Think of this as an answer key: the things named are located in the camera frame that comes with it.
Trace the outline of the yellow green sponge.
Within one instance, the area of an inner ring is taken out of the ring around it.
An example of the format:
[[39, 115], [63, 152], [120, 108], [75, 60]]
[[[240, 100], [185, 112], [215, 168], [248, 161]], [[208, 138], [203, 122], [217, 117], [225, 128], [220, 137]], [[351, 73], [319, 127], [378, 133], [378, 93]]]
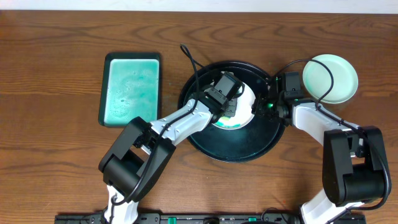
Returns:
[[232, 117], [222, 116], [217, 122], [218, 126], [234, 126], [236, 125], [235, 120]]

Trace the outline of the white plate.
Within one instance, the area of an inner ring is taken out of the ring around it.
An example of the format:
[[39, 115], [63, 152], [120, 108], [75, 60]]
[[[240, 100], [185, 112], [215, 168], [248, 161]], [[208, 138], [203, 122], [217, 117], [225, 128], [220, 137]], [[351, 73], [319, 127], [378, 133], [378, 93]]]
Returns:
[[235, 116], [232, 118], [235, 120], [236, 125], [234, 126], [218, 126], [216, 125], [216, 122], [218, 120], [214, 120], [214, 112], [216, 109], [216, 104], [215, 101], [212, 100], [211, 98], [207, 97], [205, 95], [205, 90], [200, 96], [200, 100], [198, 102], [199, 108], [197, 111], [200, 113], [200, 116], [207, 116], [208, 122], [213, 124], [214, 126], [221, 128], [221, 129], [227, 129], [227, 130], [234, 130], [234, 129], [239, 129], [242, 128], [243, 126], [247, 125], [254, 117], [254, 115], [251, 113], [251, 106], [254, 103], [255, 96], [254, 92], [249, 88], [245, 86], [244, 93], [237, 98], [237, 110]]

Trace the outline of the green plate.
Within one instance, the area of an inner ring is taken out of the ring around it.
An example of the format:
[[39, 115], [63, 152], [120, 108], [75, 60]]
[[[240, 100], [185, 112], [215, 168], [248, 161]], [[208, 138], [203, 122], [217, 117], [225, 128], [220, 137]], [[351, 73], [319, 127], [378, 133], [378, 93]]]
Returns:
[[[352, 64], [346, 59], [332, 54], [318, 55], [313, 60], [324, 64], [333, 75], [333, 88], [321, 102], [340, 104], [354, 96], [358, 89], [359, 80]], [[330, 74], [316, 62], [306, 64], [302, 79], [309, 94], [316, 99], [324, 95], [331, 86]]]

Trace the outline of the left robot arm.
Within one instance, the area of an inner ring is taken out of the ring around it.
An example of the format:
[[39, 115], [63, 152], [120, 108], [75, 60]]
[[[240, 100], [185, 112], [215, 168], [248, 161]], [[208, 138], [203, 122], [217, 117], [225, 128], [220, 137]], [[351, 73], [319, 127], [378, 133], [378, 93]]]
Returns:
[[232, 99], [220, 106], [206, 96], [188, 100], [176, 112], [150, 123], [132, 119], [98, 166], [109, 192], [102, 223], [134, 223], [139, 201], [153, 188], [176, 146], [225, 113], [234, 115], [236, 105]]

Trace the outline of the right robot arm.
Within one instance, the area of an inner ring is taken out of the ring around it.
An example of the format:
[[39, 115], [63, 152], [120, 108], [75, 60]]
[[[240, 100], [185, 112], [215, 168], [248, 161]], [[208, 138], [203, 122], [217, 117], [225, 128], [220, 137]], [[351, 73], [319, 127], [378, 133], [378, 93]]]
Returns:
[[323, 188], [300, 207], [301, 223], [334, 223], [385, 204], [392, 183], [380, 129], [346, 122], [310, 98], [288, 99], [285, 91], [257, 96], [252, 113], [305, 131], [323, 146]]

